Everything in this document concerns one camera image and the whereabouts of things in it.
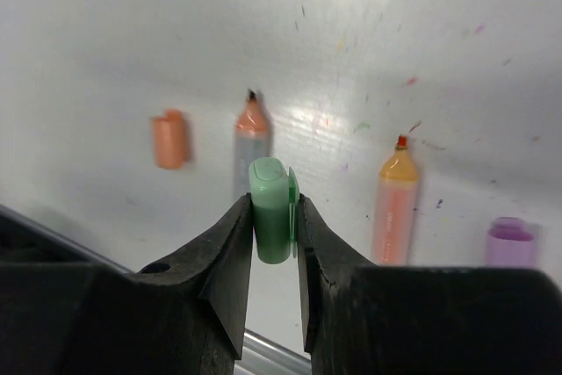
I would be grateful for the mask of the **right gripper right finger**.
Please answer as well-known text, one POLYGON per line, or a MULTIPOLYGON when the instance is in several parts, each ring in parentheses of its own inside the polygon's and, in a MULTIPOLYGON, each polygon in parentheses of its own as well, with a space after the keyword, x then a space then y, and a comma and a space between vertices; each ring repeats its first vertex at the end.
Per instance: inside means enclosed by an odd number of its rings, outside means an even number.
POLYGON ((352 248, 301 195, 297 206, 300 310, 305 352, 353 322, 354 276, 372 262, 352 248))

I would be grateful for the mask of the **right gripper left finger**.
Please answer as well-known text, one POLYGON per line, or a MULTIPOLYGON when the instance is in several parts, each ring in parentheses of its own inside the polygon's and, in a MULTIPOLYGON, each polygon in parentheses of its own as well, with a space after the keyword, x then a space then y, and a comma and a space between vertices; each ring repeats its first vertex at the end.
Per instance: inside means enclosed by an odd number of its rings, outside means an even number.
POLYGON ((249 295, 252 205, 241 196, 204 233, 127 274, 133 360, 239 360, 249 295))

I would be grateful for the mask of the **green pen cap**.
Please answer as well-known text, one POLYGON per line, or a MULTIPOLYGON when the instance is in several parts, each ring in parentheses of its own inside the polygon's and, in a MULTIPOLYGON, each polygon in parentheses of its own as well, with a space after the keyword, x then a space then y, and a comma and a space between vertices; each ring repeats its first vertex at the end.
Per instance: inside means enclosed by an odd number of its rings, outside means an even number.
POLYGON ((299 184, 293 169, 273 157, 249 166, 257 254, 267 264, 279 264, 296 253, 299 184))

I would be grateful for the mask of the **orange highlighter pen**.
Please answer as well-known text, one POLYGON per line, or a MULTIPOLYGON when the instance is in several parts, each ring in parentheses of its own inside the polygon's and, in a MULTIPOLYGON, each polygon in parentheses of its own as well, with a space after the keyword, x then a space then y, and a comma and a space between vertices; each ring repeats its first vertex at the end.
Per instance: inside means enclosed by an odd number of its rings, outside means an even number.
POLYGON ((401 134, 378 173, 372 258, 381 265, 407 263, 419 181, 408 147, 408 137, 401 134))

